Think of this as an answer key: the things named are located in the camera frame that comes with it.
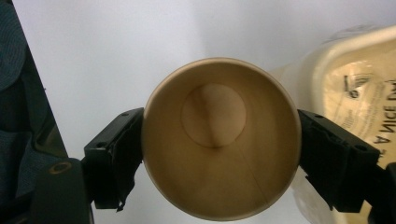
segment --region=white surface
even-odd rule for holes
[[[291,63],[336,31],[396,24],[394,1],[14,0],[70,157],[119,113],[145,106],[169,73],[225,56],[264,70]],[[123,212],[96,223],[206,223],[177,210],[141,166]],[[288,191],[235,223],[307,223]]]

